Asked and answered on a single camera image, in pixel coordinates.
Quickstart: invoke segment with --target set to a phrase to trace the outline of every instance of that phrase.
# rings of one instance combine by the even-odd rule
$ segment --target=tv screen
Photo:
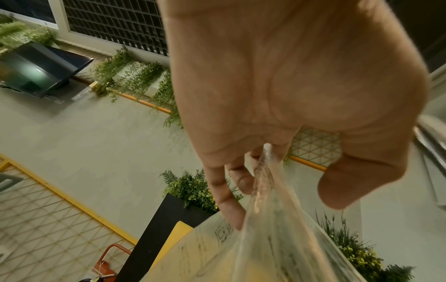
[[[92,61],[89,57],[30,42],[0,56],[0,81],[41,98]]]

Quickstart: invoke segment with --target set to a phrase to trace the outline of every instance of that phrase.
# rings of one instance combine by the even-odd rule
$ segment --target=clear plastic bag
[[[190,232],[142,280],[364,282],[284,182],[265,150],[241,232],[220,213]]]

